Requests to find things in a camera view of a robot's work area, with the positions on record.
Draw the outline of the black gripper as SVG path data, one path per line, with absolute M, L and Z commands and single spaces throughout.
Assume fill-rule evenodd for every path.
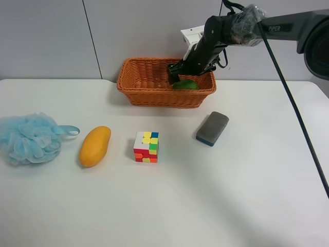
M 229 45 L 233 16 L 211 16 L 204 33 L 186 61 L 168 65 L 169 84 L 179 82 L 179 75 L 200 76 L 216 69 L 219 54 Z

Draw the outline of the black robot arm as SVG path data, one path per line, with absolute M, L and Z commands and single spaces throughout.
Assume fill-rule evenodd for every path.
M 213 15 L 205 25 L 181 32 L 188 49 L 181 60 L 168 65 L 170 84 L 180 81 L 181 75 L 201 76 L 225 68 L 220 54 L 228 46 L 253 47 L 268 40 L 295 41 L 308 70 L 328 80 L 328 10 L 266 17 L 255 5 L 223 4 L 230 10 L 226 16 Z

